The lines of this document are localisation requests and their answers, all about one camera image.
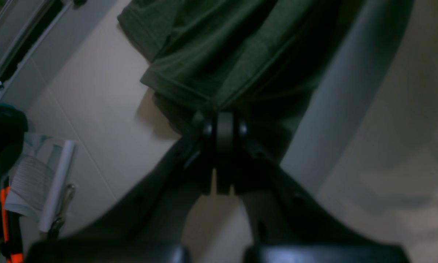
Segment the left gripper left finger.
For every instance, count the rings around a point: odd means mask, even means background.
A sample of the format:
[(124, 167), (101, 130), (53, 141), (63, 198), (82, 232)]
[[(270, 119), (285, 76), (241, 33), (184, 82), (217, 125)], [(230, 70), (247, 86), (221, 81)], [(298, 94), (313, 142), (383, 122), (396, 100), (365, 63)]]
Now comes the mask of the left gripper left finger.
[(29, 263), (190, 263), (182, 245), (186, 218), (211, 191), (216, 125), (175, 143), (118, 203), (79, 232), (35, 243)]

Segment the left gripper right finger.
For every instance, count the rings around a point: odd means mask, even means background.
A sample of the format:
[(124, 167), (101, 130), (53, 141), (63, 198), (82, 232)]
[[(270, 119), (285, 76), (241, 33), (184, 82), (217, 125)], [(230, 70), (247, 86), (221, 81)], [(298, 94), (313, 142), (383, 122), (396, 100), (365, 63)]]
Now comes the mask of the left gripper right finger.
[(217, 116), (217, 193), (234, 190), (253, 245), (245, 263), (408, 263), (404, 250), (341, 223), (249, 136), (232, 112)]

